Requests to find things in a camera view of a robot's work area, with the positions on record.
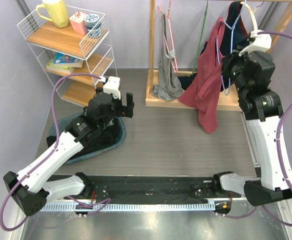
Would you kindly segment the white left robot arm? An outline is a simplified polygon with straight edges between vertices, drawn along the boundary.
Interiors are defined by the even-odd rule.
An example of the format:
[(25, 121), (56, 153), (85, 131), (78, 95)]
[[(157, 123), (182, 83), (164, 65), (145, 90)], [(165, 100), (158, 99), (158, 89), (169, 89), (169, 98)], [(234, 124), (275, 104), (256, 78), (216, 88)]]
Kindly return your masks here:
[(38, 213), (48, 202), (68, 196), (86, 200), (92, 195), (93, 183), (82, 172), (61, 180), (49, 178), (72, 156), (93, 146), (114, 118), (132, 118), (135, 103), (130, 92), (126, 103), (123, 105), (121, 98), (104, 90), (96, 93), (40, 157), (17, 173), (9, 171), (4, 175), (7, 190), (27, 217)]

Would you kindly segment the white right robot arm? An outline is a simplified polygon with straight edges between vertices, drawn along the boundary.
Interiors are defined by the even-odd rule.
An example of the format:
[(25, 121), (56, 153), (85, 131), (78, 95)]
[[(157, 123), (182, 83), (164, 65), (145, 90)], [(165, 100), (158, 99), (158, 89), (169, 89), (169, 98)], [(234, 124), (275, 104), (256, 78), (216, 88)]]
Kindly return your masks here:
[(272, 56), (261, 47), (241, 47), (222, 60), (222, 76), (233, 81), (239, 107), (255, 139), (261, 176), (217, 173), (211, 186), (216, 197), (232, 191), (245, 196), (252, 206), (292, 199), (292, 170), (284, 140), (280, 141), (281, 158), (277, 152), (278, 124), (284, 111), (280, 96), (269, 88), (275, 68)]

